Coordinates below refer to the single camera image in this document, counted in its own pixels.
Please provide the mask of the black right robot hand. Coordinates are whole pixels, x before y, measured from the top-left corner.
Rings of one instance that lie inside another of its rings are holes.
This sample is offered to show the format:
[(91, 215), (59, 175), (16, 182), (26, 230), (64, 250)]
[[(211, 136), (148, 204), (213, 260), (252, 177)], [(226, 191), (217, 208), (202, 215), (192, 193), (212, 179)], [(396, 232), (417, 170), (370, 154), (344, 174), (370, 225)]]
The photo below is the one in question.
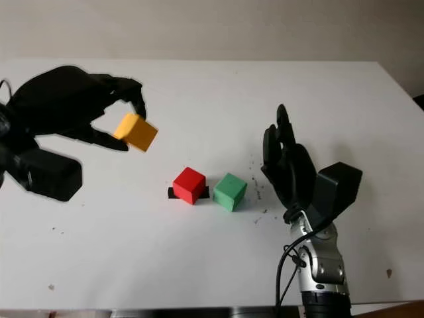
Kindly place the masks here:
[(264, 132), (262, 172), (286, 208), (284, 222), (290, 224), (311, 203), (316, 169), (307, 149), (295, 141), (284, 105), (276, 112), (276, 124)]

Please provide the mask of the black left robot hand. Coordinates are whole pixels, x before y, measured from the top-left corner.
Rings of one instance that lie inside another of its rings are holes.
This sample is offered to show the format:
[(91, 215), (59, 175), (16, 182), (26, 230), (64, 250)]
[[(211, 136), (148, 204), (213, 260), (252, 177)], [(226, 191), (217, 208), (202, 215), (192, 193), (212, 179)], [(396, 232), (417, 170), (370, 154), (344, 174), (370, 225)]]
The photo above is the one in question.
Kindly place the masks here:
[(60, 66), (24, 83), (7, 110), (32, 136), (64, 137), (126, 152), (126, 142), (99, 131), (92, 122), (117, 101), (131, 103), (146, 118), (142, 84), (132, 78), (90, 74), (77, 66)]

